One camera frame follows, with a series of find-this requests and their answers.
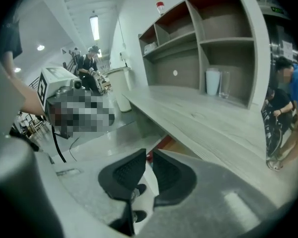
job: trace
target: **trash can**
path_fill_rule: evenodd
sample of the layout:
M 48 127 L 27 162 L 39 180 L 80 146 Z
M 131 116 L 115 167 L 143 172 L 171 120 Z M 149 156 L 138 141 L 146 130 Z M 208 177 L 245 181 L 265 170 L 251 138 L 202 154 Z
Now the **trash can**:
M 123 93 L 129 91 L 129 87 L 125 77 L 125 70 L 130 70 L 129 67 L 122 67 L 112 69 L 103 73 L 104 76 L 109 77 L 111 87 L 115 94 L 119 109 L 121 112 L 128 112 L 131 110 L 129 101 L 123 96 Z

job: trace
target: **black cap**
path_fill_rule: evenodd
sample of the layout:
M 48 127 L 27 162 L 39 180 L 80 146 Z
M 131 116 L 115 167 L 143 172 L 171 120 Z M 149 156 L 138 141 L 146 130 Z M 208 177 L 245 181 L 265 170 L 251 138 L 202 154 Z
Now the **black cap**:
M 293 66 L 293 62 L 285 57 L 278 57 L 275 59 L 275 70 L 290 69 Z
M 99 54 L 99 47 L 96 46 L 96 45 L 94 45 L 93 47 L 90 47 L 90 48 L 88 49 L 88 51 L 89 51 L 89 52 L 95 52 L 95 53 Z

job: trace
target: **cable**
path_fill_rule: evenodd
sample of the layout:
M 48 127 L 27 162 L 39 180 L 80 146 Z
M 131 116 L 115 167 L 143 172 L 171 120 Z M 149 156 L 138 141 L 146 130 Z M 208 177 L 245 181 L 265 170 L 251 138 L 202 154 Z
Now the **cable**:
M 53 135 L 53 139 L 54 139 L 54 143 L 55 143 L 56 150 L 57 150 L 57 152 L 59 153 L 59 156 L 61 157 L 62 161 L 63 161 L 64 163 L 66 163 L 66 160 L 65 160 L 64 156 L 62 155 L 62 153 L 61 153 L 61 151 L 60 151 L 60 149 L 59 149 L 59 145 L 58 145 L 58 142 L 57 142 L 57 140 L 56 140 L 55 130 L 54 130 L 54 126 L 53 126 L 53 125 L 52 125 L 52 135 Z
M 118 23 L 119 23 L 119 28 L 120 28 L 120 32 L 121 32 L 121 37 L 123 39 L 123 43 L 125 43 L 124 36 L 123 36 L 123 31 L 121 30 L 121 24 L 120 24 L 120 19 L 119 19 L 119 13 L 118 13 L 117 6 L 115 6 L 115 9 L 116 9 L 116 12 L 117 12 L 117 17 L 118 17 Z
M 71 148 L 72 148 L 72 146 L 74 145 L 74 143 L 76 142 L 76 141 L 78 141 L 78 139 L 80 138 L 80 136 L 71 144 L 71 146 L 70 146 L 70 154 L 71 154 L 71 156 L 73 157 L 73 159 L 75 160 L 75 161 L 77 161 L 75 158 L 74 158 L 74 156 L 73 156 L 73 154 L 71 153 Z

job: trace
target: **stroller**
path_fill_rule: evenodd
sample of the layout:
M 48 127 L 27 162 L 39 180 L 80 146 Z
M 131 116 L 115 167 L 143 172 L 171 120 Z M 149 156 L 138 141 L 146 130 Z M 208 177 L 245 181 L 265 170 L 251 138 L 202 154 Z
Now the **stroller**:
M 266 135 L 266 154 L 267 158 L 272 158 L 283 142 L 282 125 L 273 114 L 274 109 L 268 103 L 262 111 L 262 117 Z

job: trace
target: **black cable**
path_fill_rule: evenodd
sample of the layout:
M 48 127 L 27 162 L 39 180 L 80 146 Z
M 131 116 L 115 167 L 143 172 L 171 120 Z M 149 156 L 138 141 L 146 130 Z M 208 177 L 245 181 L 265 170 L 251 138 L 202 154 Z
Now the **black cable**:
M 66 163 L 66 160 L 65 160 L 65 158 L 63 157 L 63 155 L 62 155 L 62 153 L 61 153 L 61 151 L 60 151 L 58 142 L 57 142 L 57 140 L 56 140 L 55 130 L 54 130 L 54 126 L 53 126 L 53 125 L 52 125 L 52 135 L 53 135 L 53 139 L 54 139 L 54 143 L 55 143 L 56 150 L 57 150 L 57 152 L 59 153 L 59 156 L 61 157 L 62 161 L 63 161 L 64 163 Z
M 72 146 L 74 145 L 74 143 L 76 142 L 76 141 L 78 141 L 78 139 L 80 138 L 80 136 L 77 138 L 77 139 L 75 139 L 75 141 L 71 144 L 71 146 L 70 146 L 70 154 L 71 154 L 71 156 L 73 157 L 73 159 L 75 160 L 75 161 L 77 161 L 75 158 L 74 158 L 74 156 L 73 156 L 73 154 L 71 153 L 71 148 L 72 148 Z

